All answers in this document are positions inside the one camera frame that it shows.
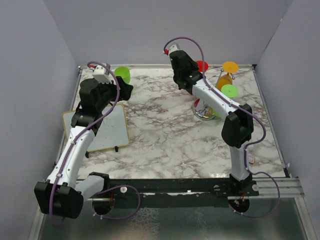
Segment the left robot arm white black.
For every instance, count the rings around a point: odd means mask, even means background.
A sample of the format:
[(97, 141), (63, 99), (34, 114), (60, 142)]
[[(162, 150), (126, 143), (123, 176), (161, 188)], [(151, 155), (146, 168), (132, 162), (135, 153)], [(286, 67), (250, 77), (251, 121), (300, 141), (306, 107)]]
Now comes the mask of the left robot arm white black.
[(103, 198), (110, 193), (107, 174), (94, 172), (80, 183), (77, 178), (85, 154), (102, 124), (103, 110), (109, 103), (131, 97), (133, 86), (125, 83), (121, 76), (116, 79), (116, 83), (101, 83), (88, 78), (80, 83), (80, 101), (71, 118), (66, 146), (51, 174), (34, 187), (43, 214), (76, 219), (86, 200), (95, 194)]

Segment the black front mounting rail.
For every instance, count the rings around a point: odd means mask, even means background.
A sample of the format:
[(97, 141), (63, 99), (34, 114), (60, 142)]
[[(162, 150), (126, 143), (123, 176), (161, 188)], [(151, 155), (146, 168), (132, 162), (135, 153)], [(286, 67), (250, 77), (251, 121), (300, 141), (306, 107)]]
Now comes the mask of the black front mounting rail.
[(257, 183), (230, 178), (109, 179), (110, 192), (95, 194), (92, 205), (106, 211), (140, 208), (226, 208), (228, 198), (258, 196)]

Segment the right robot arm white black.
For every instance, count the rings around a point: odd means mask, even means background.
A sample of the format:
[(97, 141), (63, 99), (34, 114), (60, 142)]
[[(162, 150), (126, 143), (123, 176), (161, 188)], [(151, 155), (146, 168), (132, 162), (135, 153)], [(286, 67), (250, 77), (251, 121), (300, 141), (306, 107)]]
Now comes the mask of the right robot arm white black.
[(173, 69), (173, 80), (179, 89), (204, 101), (223, 120), (221, 136), (229, 146), (231, 156), (230, 191), (240, 196), (248, 189), (252, 175), (246, 170), (245, 144), (251, 140), (254, 131), (252, 108), (240, 105), (217, 90), (206, 80), (198, 64), (183, 50), (165, 50)]

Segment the green wine glass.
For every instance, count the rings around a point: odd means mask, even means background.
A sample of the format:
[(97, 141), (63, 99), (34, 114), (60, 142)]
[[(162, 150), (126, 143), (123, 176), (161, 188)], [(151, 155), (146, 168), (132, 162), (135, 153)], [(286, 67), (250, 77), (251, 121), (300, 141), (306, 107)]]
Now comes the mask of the green wine glass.
[(114, 70), (114, 74), (118, 79), (120, 92), (123, 98), (130, 98), (134, 87), (130, 84), (131, 74), (128, 67), (120, 66)]
[[(235, 98), (239, 93), (237, 87), (232, 85), (232, 84), (225, 84), (224, 86), (222, 86), (222, 88), (220, 90), (218, 88), (216, 88), (216, 87), (215, 87), (215, 89), (219, 93), (224, 94), (226, 97), (228, 97), (230, 99)], [(211, 116), (213, 118), (219, 118), (220, 117), (219, 114), (214, 109), (212, 109), (210, 111), (210, 113), (211, 113)]]

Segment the small framed whiteboard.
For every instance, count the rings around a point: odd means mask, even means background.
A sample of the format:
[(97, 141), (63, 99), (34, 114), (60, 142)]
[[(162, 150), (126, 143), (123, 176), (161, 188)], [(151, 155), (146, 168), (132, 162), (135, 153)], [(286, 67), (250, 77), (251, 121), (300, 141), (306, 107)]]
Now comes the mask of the small framed whiteboard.
[(125, 147), (130, 143), (128, 124), (123, 104), (116, 104), (112, 112), (99, 122), (97, 133), (86, 130), (77, 140), (74, 138), (84, 129), (82, 126), (71, 126), (74, 111), (64, 112), (62, 115), (64, 131), (67, 142), (74, 142), (72, 152), (80, 149), (83, 152), (96, 152), (114, 148)]

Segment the red plastic wine glass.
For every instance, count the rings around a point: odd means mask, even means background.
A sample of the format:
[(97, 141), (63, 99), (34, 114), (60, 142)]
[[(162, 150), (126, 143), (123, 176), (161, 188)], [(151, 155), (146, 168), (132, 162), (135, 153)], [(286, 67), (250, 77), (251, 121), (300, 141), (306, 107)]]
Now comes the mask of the red plastic wine glass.
[(206, 72), (209, 69), (209, 65), (206, 61), (197, 60), (196, 61), (199, 72)]

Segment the orange plastic wine glass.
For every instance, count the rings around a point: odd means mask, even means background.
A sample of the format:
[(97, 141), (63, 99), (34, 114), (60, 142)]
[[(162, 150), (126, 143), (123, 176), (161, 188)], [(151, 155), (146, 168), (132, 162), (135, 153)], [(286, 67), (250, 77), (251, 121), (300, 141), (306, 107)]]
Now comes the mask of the orange plastic wine glass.
[(239, 66), (235, 62), (227, 61), (223, 63), (221, 71), (226, 72), (226, 74), (218, 78), (215, 87), (220, 90), (224, 85), (233, 85), (233, 80), (235, 79), (233, 77), (233, 74), (236, 73), (238, 70)]

